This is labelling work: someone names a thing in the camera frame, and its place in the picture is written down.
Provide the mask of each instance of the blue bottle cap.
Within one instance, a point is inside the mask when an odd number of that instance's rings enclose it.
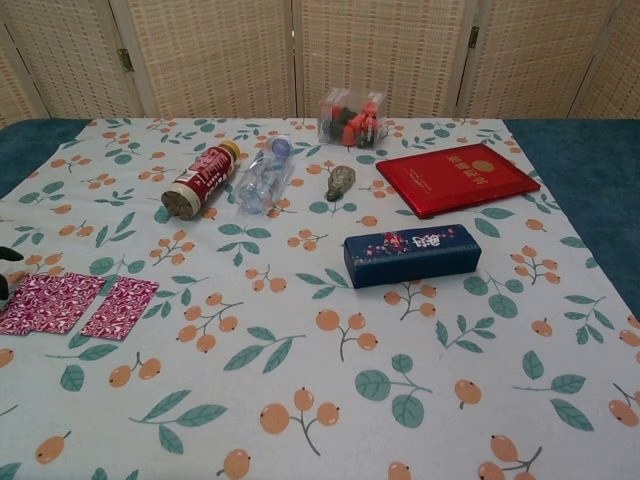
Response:
[[[276,157],[288,158],[291,155],[291,142],[286,138],[276,137],[271,142],[271,151]]]

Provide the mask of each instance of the dark blue gift box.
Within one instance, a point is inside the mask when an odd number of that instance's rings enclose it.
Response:
[[[353,288],[473,272],[481,252],[462,225],[359,235],[344,242]]]

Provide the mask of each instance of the playing card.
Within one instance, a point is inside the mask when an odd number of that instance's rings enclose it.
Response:
[[[157,289],[155,282],[120,277],[80,333],[122,340],[138,321]]]
[[[100,292],[106,280],[90,275],[67,273],[49,282],[45,301],[36,311],[37,332],[67,333]]]
[[[27,335],[37,323],[38,309],[46,302],[47,286],[56,277],[27,275],[0,312],[0,334]]]

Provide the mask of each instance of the plastic container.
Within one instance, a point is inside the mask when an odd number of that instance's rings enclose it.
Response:
[[[293,172],[293,145],[278,135],[260,149],[236,187],[240,210],[259,215],[270,210],[282,196]]]
[[[239,156],[240,149],[231,140],[208,148],[162,194],[163,205],[171,215],[190,220],[231,175]]]
[[[373,148],[386,136],[385,109],[384,93],[332,88],[320,102],[318,141]]]

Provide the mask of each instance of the red notebook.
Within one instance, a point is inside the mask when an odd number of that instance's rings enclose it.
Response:
[[[376,167],[419,218],[540,189],[481,143],[385,160]]]

